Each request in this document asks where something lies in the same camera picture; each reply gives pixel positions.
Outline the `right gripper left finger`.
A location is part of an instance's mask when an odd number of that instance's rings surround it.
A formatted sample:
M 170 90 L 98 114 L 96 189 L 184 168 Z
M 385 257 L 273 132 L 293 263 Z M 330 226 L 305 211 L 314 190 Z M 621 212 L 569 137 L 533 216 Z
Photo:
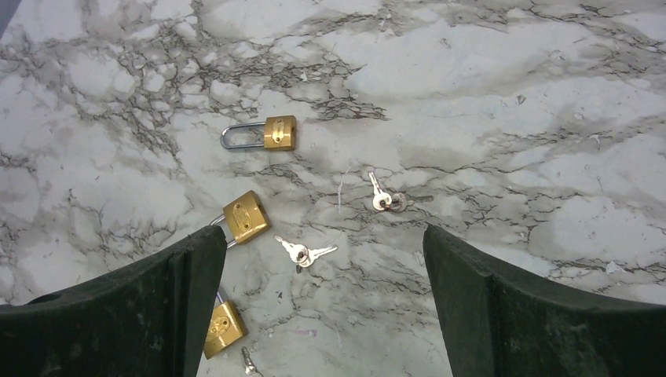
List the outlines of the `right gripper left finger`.
M 194 376 L 225 264 L 208 225 L 84 283 L 1 308 L 4 376 Z

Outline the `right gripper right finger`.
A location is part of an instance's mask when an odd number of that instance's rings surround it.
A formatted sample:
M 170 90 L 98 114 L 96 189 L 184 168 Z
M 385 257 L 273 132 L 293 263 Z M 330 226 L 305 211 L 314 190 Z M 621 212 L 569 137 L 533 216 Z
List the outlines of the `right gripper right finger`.
M 662 305 L 556 283 L 434 225 L 423 253 L 453 375 L 664 375 Z

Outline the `brass padlock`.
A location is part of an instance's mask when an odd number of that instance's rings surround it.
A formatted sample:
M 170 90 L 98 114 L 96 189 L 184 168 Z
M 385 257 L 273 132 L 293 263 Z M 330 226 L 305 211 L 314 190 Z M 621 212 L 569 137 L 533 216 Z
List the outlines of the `brass padlock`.
M 254 144 L 230 144 L 228 136 L 237 130 L 262 128 L 263 141 Z M 260 122 L 241 123 L 226 127 L 220 136 L 220 144 L 224 149 L 264 148 L 272 151 L 292 151 L 296 147 L 297 119 L 294 115 L 278 115 L 268 117 Z
M 232 233 L 232 240 L 227 243 L 227 247 L 250 242 L 271 227 L 265 208 L 253 190 L 224 206 L 222 214 L 210 225 L 219 226 L 223 221 L 227 222 Z
M 214 307 L 203 347 L 206 359 L 211 359 L 247 334 L 247 328 L 233 302 L 224 300 L 220 291 Z

